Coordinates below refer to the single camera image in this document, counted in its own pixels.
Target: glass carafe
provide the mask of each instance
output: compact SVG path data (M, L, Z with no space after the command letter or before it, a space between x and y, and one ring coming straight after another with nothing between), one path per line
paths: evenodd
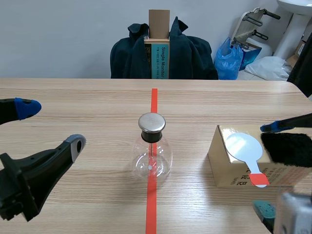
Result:
M166 121L157 113L146 113L138 121L141 136L133 147L132 170L142 179L153 173L157 179L165 178L172 166L172 149L162 135Z

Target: white wall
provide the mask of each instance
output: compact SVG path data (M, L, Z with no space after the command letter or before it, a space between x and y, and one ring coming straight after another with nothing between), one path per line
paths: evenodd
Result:
M215 57L257 6L282 17L267 17L259 30L275 48L291 16L275 0L1 0L0 77L109 78L113 45L132 23L148 23L150 8L171 9L171 21L179 16L185 34L207 40Z

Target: cardboard box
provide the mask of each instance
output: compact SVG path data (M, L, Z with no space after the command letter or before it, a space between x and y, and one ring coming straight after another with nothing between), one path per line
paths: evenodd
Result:
M170 10L149 10L150 38L168 39Z
M145 39L145 51L152 79L169 79L169 39Z
M297 129L285 132L300 133ZM310 168L274 163L262 144L261 131L257 125L218 125L208 152L217 187L253 186L247 165L231 156L225 148L225 140L233 133L246 133L260 142L263 154L257 164L260 171L267 176L269 186L293 186L312 171Z
M290 65L290 67L294 68L298 59L299 59L299 57L297 55L293 55L289 59L287 59L286 61Z
M294 55L296 55L297 57L300 57L301 52L302 52L305 45L306 45L306 42L301 40L299 45L297 46L297 49L296 49L296 52L294 53Z
M286 60L287 63L288 63L292 68L294 68L294 66L296 65L296 63L297 63L297 61L298 61L298 59L299 59L299 57L300 57L300 55L301 55L301 52L302 52L302 50L303 50L303 48L304 48L305 45L306 45L306 42L303 41L303 40L301 40L300 43L299 43L299 45L297 46L297 49L296 49L294 55L291 56L289 59Z

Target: black sponge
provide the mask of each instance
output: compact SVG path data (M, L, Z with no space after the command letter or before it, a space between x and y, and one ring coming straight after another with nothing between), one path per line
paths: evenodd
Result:
M312 167L312 140L306 134L262 133L261 139L274 162Z

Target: yellow box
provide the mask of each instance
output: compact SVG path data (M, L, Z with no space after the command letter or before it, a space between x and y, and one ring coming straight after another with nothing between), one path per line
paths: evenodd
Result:
M287 133L302 133L297 129ZM249 180L247 165L231 156L225 147L225 140L233 133L246 133L256 138L263 148L261 158L257 161L259 169L264 173L269 186L293 186L307 176L311 168L286 166L274 163L261 141L261 131L257 125L217 125L208 157L217 187L253 186Z

